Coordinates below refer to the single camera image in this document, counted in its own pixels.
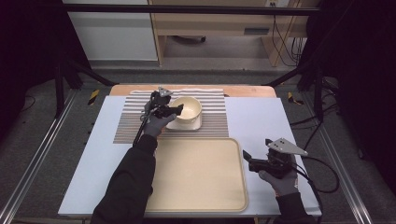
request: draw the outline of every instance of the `sleeve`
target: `sleeve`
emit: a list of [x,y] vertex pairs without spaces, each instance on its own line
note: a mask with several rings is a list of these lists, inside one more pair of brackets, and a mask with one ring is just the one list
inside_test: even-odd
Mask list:
[[156,147],[157,139],[144,134],[127,151],[93,210],[92,224],[141,223],[154,178]]
[[300,192],[276,197],[276,200],[281,215],[275,219],[275,224],[317,223],[312,216],[305,212]]

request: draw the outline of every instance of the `gloved hand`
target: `gloved hand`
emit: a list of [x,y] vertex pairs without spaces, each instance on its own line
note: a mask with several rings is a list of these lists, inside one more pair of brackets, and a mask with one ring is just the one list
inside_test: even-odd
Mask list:
[[158,137],[158,135],[162,133],[163,127],[165,127],[169,122],[174,120],[176,116],[176,114],[172,114],[167,118],[158,119],[154,115],[151,115],[145,125],[143,133],[151,135],[153,137]]
[[[294,155],[291,155],[291,162],[292,166],[296,168],[296,158]],[[276,197],[298,192],[298,179],[295,170],[291,170],[282,179],[275,178],[264,170],[261,170],[259,171],[259,177],[271,184]]]

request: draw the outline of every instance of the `aluminum rail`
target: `aluminum rail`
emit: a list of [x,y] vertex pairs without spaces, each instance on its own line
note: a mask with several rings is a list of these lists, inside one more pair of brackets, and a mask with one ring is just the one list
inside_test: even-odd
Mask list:
[[[304,98],[304,101],[308,102],[309,112],[311,113],[312,116],[315,116],[315,112],[313,111],[311,106],[313,104],[311,97],[308,97],[306,93],[303,93],[302,96]],[[347,172],[347,169],[345,168],[344,164],[341,162],[341,159],[338,156],[338,153],[335,150],[334,145],[332,144],[332,140],[329,134],[327,133],[324,124],[322,124],[319,127],[319,133],[320,133],[320,140],[324,145],[324,149],[329,158],[329,161],[332,164],[334,170],[337,172],[337,174],[340,177],[341,188],[343,189],[344,194],[346,195],[346,199],[349,203],[349,206],[357,222],[359,224],[374,223],[370,217],[369,212],[366,209],[366,206],[364,205],[363,200],[361,199],[361,196],[358,193],[358,190],[356,189],[349,173]]]
[[64,9],[68,12],[184,13],[276,16],[313,16],[322,12],[318,7],[223,7],[103,4],[43,4],[40,6],[52,9]]
[[20,183],[14,189],[14,192],[9,197],[7,203],[1,210],[0,223],[2,224],[11,223],[15,214],[17,213],[22,200],[24,199],[27,191],[29,190],[30,186],[32,185],[35,179],[35,176],[38,173],[38,170],[41,167],[41,164],[43,163],[47,153],[50,151],[50,147],[53,141],[55,140],[56,135],[58,134],[59,130],[64,124],[64,120],[66,119],[67,114],[70,111],[70,108],[72,107],[72,104],[77,94],[78,94],[78,90],[70,90],[68,97],[64,103],[63,113],[52,122],[47,134],[45,135],[38,150],[36,151],[35,155],[30,161],[29,166],[27,167],[25,173],[23,174]]

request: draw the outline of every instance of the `gray floor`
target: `gray floor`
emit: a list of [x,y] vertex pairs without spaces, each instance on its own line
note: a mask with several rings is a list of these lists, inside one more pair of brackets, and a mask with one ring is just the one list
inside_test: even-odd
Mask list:
[[[286,63],[292,64],[288,56],[285,55],[284,59]],[[271,67],[259,38],[222,36],[209,37],[205,43],[169,38],[163,66],[137,64],[134,70],[130,67],[116,69],[116,67],[97,66],[96,71],[103,77],[120,83],[260,85],[274,80],[293,68],[284,64]],[[62,128],[50,145],[34,181],[22,195],[23,201],[18,204],[19,209],[15,214],[18,220],[30,218],[31,223],[34,222],[33,218],[41,218],[36,223],[70,221],[66,217],[59,217],[57,211],[84,150],[84,144],[88,141],[89,132],[102,102],[110,91],[109,87],[101,85],[90,77],[85,75],[81,77],[85,84],[80,91],[71,91],[71,94],[76,95],[75,101]],[[310,111],[312,92],[298,92],[295,86],[297,80],[298,77],[276,87],[276,94],[282,100],[290,123],[312,116]],[[87,105],[92,91],[96,89],[100,89],[96,102],[94,105]],[[289,92],[296,100],[303,100],[304,105],[290,103]],[[35,97],[35,103],[31,108],[21,112],[8,138],[0,145],[2,171],[0,206],[6,205],[13,190],[18,186],[30,160],[53,122],[56,104],[53,81],[33,87],[28,95]],[[331,95],[323,101],[324,107],[335,103]],[[26,105],[32,102],[31,97],[26,98]],[[292,127],[298,146],[305,145],[314,131],[314,125],[314,121],[311,121]],[[384,184],[375,166],[369,161],[359,159],[358,148],[336,109],[326,113],[320,132],[315,134],[307,148],[311,156],[332,163],[329,157],[329,144],[326,142],[327,136],[330,138],[331,147],[344,166],[343,171],[356,190],[356,195],[361,199],[363,207],[360,209],[366,209],[372,223],[396,223],[395,196]],[[334,178],[327,168],[314,161],[305,161],[304,164],[319,189],[331,189],[334,186]],[[359,211],[356,213],[354,201],[350,201],[349,187],[350,185],[343,185],[333,194],[320,193],[324,205],[322,223],[369,223],[357,218]]]

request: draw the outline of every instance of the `beige tray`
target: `beige tray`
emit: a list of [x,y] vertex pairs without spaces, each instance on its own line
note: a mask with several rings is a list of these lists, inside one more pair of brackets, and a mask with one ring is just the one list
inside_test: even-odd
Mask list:
[[248,204],[232,138],[163,138],[147,212],[237,212]]

